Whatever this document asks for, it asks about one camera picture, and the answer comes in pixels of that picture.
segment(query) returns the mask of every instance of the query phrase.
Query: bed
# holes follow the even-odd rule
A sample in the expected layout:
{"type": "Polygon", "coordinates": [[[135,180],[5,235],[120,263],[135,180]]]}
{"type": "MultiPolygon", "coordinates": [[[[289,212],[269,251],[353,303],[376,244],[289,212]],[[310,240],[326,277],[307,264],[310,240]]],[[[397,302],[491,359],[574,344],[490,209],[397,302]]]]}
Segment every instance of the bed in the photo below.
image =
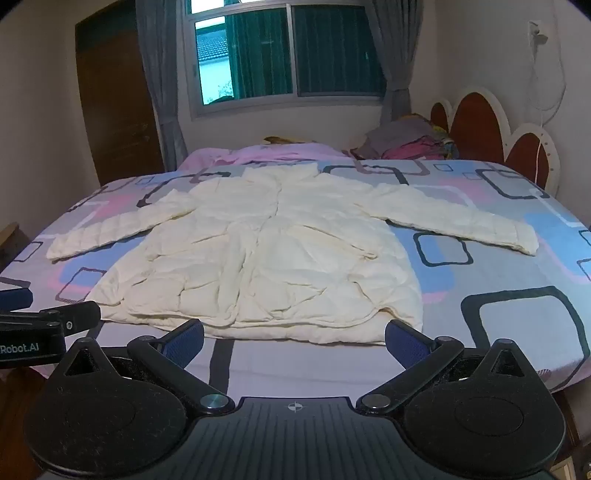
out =
{"type": "MultiPolygon", "coordinates": [[[[532,225],[540,239],[536,257],[394,225],[391,228],[405,246],[420,282],[423,333],[432,338],[453,336],[466,346],[480,348],[487,348],[496,338],[514,339],[548,389],[559,391],[591,376],[586,336],[591,325],[591,232],[551,195],[558,185],[559,164],[550,137],[529,126],[512,134],[499,109],[492,94],[482,90],[468,92],[455,109],[445,101],[434,105],[431,120],[450,131],[463,157],[476,160],[358,161],[345,155],[325,155],[285,159],[284,164],[315,161],[331,175],[374,185],[408,183],[429,196],[532,225]],[[485,120],[470,122],[470,118],[485,120]],[[480,132],[478,125],[485,132],[480,132]],[[543,140],[539,154],[539,142],[532,141],[530,134],[543,140]]],[[[31,310],[83,301],[117,259],[138,245],[145,234],[51,263],[45,255],[58,233],[142,208],[171,189],[188,191],[197,182],[239,176],[246,167],[266,164],[259,159],[247,166],[186,167],[114,181],[74,205],[36,237],[0,273],[0,288],[29,287],[34,295],[31,310]]],[[[139,335],[164,333],[146,325],[105,322],[69,337],[67,344],[88,335],[103,346],[118,346],[139,335]]],[[[52,367],[37,369],[48,376],[52,367]]],[[[245,395],[345,395],[356,399],[402,371],[382,346],[213,338],[206,339],[202,352],[187,369],[235,399],[245,395]]]]}

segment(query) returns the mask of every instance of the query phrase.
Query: window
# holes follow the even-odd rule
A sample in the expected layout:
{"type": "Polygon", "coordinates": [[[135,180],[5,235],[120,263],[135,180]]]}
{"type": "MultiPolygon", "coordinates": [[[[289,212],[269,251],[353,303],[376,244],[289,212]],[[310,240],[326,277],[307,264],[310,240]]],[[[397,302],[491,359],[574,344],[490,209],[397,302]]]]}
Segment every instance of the window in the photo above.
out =
{"type": "Polygon", "coordinates": [[[358,1],[190,0],[185,36],[194,113],[379,99],[386,82],[358,1]]]}

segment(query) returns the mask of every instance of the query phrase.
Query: jacket sleeve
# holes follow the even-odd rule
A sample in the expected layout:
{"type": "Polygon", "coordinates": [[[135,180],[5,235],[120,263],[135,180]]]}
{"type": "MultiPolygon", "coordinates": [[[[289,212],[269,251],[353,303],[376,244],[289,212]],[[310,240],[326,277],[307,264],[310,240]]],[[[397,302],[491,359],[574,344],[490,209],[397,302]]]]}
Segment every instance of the jacket sleeve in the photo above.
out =
{"type": "Polygon", "coordinates": [[[401,226],[502,245],[527,255],[538,249],[535,230],[527,223],[434,199],[408,185],[382,183],[359,198],[358,205],[371,217],[401,226]]]}
{"type": "Polygon", "coordinates": [[[129,238],[167,220],[186,215],[195,210],[198,204],[198,200],[191,194],[172,190],[159,201],[134,212],[115,215],[103,222],[58,235],[49,247],[46,257],[49,260],[73,257],[129,238]]]}

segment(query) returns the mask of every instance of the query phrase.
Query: pink blanket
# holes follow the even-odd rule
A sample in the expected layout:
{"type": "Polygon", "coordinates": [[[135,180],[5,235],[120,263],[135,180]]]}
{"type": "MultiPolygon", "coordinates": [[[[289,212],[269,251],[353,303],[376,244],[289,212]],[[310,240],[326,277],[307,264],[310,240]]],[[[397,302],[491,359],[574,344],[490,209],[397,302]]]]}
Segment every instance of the pink blanket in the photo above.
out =
{"type": "Polygon", "coordinates": [[[178,170],[200,171],[213,165],[243,165],[251,162],[283,162],[298,160],[333,160],[344,153],[319,143],[289,145],[253,145],[240,150],[200,148],[191,153],[178,170]]]}

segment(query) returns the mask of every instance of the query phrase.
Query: bed sheet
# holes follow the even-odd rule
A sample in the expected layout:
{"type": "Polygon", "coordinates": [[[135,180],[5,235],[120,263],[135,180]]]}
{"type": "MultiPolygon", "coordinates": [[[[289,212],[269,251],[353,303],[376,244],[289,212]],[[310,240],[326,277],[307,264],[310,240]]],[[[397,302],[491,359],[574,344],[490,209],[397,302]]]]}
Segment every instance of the bed sheet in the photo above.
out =
{"type": "MultiPolygon", "coordinates": [[[[511,338],[546,386],[559,390],[591,375],[586,328],[591,326],[591,232],[522,175],[469,160],[318,162],[326,173],[379,183],[409,183],[429,196],[476,206],[532,225],[536,257],[391,225],[405,246],[423,292],[423,333],[449,335],[487,348],[511,338]]],[[[261,166],[266,163],[250,165],[261,166]]],[[[83,301],[90,289],[145,234],[52,264],[45,254],[58,233],[141,208],[171,189],[190,190],[211,177],[239,176],[245,166],[212,167],[118,180],[74,205],[0,274],[0,288],[29,287],[31,310],[83,301]]],[[[150,326],[105,323],[78,336],[103,346],[139,335],[161,336],[150,326]]],[[[76,337],[67,339],[68,345],[76,337]]],[[[293,341],[206,339],[187,369],[231,397],[324,397],[363,393],[402,371],[381,346],[319,346],[293,341]]],[[[51,367],[40,367],[48,375],[51,367]]]]}

